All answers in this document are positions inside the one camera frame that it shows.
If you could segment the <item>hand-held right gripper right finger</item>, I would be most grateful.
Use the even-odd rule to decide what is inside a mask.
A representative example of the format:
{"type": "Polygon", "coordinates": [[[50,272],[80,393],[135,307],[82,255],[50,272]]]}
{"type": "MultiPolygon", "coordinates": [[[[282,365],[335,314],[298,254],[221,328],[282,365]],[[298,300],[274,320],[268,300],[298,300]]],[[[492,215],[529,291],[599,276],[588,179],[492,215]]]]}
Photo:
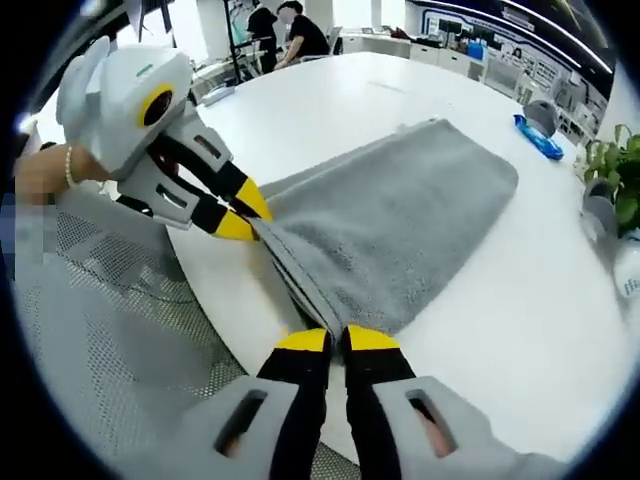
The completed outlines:
{"type": "Polygon", "coordinates": [[[363,478],[504,477],[504,447],[487,417],[440,381],[417,376],[393,338],[349,325],[341,348],[363,478]]]}

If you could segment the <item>person's left hand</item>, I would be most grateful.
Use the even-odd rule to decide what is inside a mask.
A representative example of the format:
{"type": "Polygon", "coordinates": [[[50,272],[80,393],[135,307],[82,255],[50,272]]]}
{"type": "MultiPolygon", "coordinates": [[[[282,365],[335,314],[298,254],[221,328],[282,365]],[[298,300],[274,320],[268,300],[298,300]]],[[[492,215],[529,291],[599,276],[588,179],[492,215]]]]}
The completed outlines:
{"type": "Polygon", "coordinates": [[[70,175],[75,183],[87,180],[104,182],[112,179],[91,152],[81,146],[74,147],[71,152],[70,175]]]}

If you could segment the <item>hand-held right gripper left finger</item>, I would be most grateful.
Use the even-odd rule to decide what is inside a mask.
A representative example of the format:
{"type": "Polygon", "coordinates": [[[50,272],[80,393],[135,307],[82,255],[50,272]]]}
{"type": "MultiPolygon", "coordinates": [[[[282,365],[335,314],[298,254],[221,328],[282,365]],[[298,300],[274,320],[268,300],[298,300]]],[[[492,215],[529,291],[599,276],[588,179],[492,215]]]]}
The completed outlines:
{"type": "Polygon", "coordinates": [[[189,410],[167,448],[172,479],[307,479],[326,418],[331,335],[295,332],[255,376],[189,410]]]}

